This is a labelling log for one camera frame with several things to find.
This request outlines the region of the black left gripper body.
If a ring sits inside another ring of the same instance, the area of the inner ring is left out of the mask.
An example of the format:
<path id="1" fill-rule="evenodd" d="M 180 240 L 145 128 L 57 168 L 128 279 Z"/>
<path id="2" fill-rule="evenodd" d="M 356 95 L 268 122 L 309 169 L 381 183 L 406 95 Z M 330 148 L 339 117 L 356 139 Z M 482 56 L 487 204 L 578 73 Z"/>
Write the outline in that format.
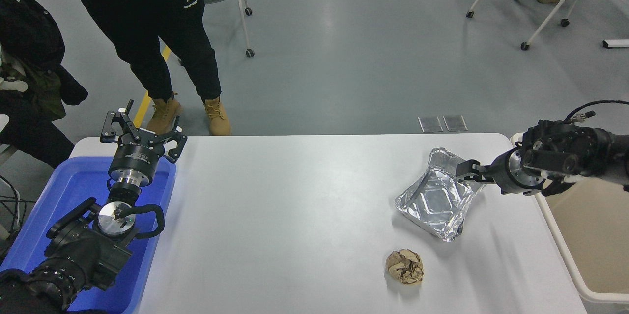
<path id="1" fill-rule="evenodd" d="M 123 170 L 155 173 L 160 157 L 155 149 L 141 144 L 117 143 L 109 173 Z"/>

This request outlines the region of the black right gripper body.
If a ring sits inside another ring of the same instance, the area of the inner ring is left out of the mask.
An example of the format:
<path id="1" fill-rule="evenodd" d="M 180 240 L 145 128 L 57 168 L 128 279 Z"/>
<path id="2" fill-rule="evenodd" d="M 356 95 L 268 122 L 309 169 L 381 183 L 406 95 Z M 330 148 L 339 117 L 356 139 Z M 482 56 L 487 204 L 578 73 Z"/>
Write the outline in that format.
<path id="1" fill-rule="evenodd" d="M 502 195 L 517 193 L 517 187 L 512 180 L 512 173 L 509 169 L 509 160 L 514 151 L 509 150 L 502 153 L 490 164 L 490 177 L 499 187 Z"/>

